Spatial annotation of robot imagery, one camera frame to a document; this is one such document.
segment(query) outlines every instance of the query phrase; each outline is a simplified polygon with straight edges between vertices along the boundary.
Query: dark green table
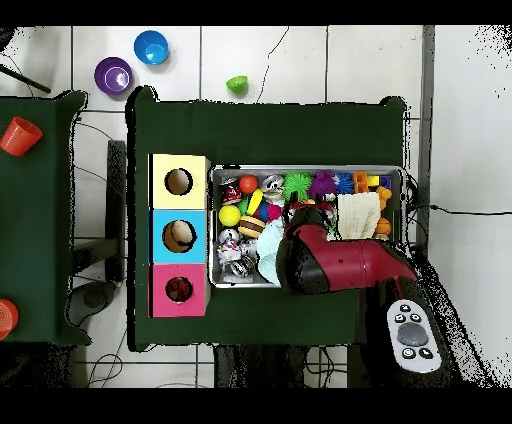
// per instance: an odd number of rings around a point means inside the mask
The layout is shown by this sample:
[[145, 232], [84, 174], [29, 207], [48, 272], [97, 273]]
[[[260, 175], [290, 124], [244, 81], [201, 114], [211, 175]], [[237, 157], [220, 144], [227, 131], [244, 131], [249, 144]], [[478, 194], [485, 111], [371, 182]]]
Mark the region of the dark green table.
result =
[[277, 289], [213, 288], [205, 317], [149, 318], [147, 155], [201, 155], [212, 164], [401, 166], [404, 103], [395, 97], [381, 105], [235, 105], [159, 102], [155, 95], [150, 87], [139, 87], [126, 106], [132, 149], [129, 248], [137, 258], [128, 265], [130, 348], [194, 342], [353, 343], [358, 291], [301, 297]]
[[0, 151], [0, 297], [19, 310], [6, 342], [86, 344], [67, 324], [71, 272], [71, 124], [83, 92], [56, 99], [0, 97], [0, 133], [13, 115], [35, 123], [43, 138], [23, 157]]

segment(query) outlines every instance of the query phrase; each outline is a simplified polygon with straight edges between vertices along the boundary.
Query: orange cup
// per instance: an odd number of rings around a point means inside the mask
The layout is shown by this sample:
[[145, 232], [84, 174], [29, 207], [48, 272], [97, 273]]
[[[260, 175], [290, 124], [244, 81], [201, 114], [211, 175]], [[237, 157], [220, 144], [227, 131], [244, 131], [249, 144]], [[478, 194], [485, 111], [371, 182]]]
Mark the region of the orange cup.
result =
[[0, 147], [13, 156], [23, 156], [42, 136], [43, 132], [32, 122], [15, 116], [0, 141]]
[[5, 339], [18, 324], [18, 309], [7, 299], [0, 299], [0, 340]]

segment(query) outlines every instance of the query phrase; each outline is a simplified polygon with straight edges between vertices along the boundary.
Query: shape sorter box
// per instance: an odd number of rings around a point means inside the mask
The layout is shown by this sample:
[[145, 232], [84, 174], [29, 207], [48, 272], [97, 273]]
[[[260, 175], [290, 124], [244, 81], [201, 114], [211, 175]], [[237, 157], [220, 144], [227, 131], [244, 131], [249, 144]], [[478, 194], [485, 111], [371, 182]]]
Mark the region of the shape sorter box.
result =
[[[153, 265], [152, 313], [153, 318], [201, 317], [210, 300], [210, 285], [206, 264]], [[172, 301], [167, 286], [173, 279], [184, 279], [193, 288], [190, 297], [182, 303]]]
[[[205, 210], [153, 210], [152, 246], [153, 264], [205, 264], [207, 262], [206, 211]], [[195, 241], [189, 250], [172, 252], [164, 244], [164, 230], [176, 221], [189, 224]]]
[[[210, 162], [204, 156], [191, 155], [149, 155], [148, 193], [152, 190], [154, 209], [207, 209], [207, 173]], [[188, 181], [189, 187], [184, 194], [173, 194], [169, 188], [169, 179], [181, 174]]]

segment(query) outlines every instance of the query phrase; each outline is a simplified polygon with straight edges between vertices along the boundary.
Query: white cloth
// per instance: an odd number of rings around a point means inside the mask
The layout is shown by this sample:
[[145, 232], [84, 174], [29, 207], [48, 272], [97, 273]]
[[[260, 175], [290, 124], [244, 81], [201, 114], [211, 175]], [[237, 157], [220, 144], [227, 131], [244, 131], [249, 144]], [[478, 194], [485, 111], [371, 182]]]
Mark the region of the white cloth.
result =
[[338, 231], [343, 240], [373, 237], [379, 218], [377, 193], [338, 195]]

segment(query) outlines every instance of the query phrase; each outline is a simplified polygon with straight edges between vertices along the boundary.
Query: yellow toy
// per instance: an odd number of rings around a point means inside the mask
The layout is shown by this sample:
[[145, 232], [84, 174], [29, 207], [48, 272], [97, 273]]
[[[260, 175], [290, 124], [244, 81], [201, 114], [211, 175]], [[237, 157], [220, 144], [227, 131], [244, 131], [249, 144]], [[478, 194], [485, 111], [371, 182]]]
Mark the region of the yellow toy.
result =
[[235, 205], [224, 205], [219, 211], [219, 221], [226, 227], [234, 227], [240, 221], [240, 209]]

